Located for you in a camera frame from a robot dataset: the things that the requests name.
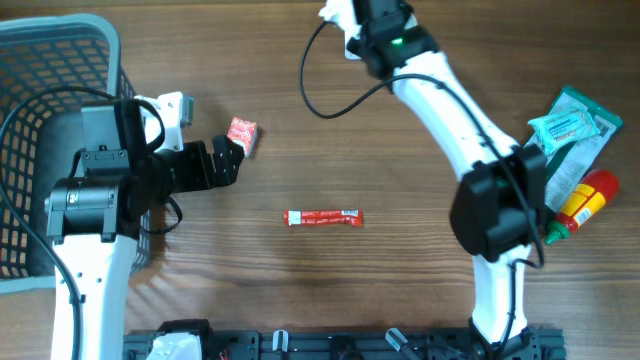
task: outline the small pink object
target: small pink object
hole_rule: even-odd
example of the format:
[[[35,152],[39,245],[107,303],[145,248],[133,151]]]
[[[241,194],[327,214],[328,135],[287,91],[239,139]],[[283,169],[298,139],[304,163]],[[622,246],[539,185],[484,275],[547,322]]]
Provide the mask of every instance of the small pink object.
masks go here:
[[[233,118],[227,137],[234,143],[242,146],[244,149],[244,157],[248,158],[258,141],[258,124]]]

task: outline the barcode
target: barcode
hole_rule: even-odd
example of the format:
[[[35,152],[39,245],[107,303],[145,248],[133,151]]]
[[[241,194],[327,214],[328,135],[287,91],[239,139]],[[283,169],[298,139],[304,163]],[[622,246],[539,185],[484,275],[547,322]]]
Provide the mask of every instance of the barcode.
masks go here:
[[[582,211],[580,211],[576,216],[574,216],[573,218],[576,220],[576,222],[578,223],[578,226],[582,225],[585,221],[587,221],[587,219],[589,219],[591,217],[591,210],[589,210],[588,208],[584,208],[582,209]]]
[[[598,119],[595,119],[595,122],[596,122],[596,126],[598,127],[598,130],[600,130],[600,136],[604,137],[605,135],[607,135],[607,132],[609,132],[609,127],[602,121],[599,121]]]

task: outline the green package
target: green package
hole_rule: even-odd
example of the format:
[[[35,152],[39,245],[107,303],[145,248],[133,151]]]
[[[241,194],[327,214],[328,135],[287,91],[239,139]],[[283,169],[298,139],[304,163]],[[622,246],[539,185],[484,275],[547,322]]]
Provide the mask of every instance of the green package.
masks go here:
[[[560,96],[551,106],[549,114],[577,107],[587,111],[596,123],[600,134],[587,139],[569,143],[547,156],[547,185],[544,203],[547,206],[547,222],[553,220],[560,211],[587,170],[593,164],[602,148],[623,125],[622,119],[593,100],[584,96],[571,86],[565,86]],[[525,144],[541,147],[534,134]]]

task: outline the basket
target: basket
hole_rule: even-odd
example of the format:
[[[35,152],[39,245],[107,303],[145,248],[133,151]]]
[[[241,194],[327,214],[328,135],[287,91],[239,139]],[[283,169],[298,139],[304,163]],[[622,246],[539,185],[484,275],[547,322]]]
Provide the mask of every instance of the basket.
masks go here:
[[[120,40],[113,26],[91,14],[0,23],[0,119],[19,102],[50,87],[75,85],[118,97],[135,95],[120,67]],[[2,146],[2,176],[11,201],[25,220],[46,235],[44,201],[68,175],[74,153],[84,146],[82,103],[100,100],[77,92],[45,95],[17,114]],[[55,287],[54,267],[0,205],[0,293]],[[143,216],[149,228],[150,213]],[[135,273],[149,263],[148,234],[140,235]]]

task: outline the wood surface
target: wood surface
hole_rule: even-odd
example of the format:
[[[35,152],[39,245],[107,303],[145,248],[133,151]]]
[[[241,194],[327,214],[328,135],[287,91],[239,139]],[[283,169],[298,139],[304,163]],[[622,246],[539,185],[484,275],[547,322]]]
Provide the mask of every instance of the wood surface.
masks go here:
[[[471,259],[449,227],[455,177],[437,144],[386,92],[336,120],[314,117],[300,98],[298,63],[320,2],[99,4],[0,4],[0,13],[106,17],[138,93],[195,98],[187,140],[225,133],[234,116],[262,129],[235,185],[176,196],[185,219],[155,239],[151,265],[131,279],[127,331],[183,318],[263,331],[466,325]],[[527,270],[528,320],[564,329],[570,359],[640,352],[639,4],[414,2],[469,93],[519,141],[565,84],[625,120],[597,160],[619,176],[619,196],[570,241],[546,247],[544,270]],[[326,112],[375,83],[344,59],[342,41],[327,29],[308,60],[309,95]],[[282,220],[286,209],[351,208],[364,211],[362,228],[292,229]],[[157,226],[173,221],[156,211]],[[47,358],[53,309],[53,291],[0,297],[0,359]]]

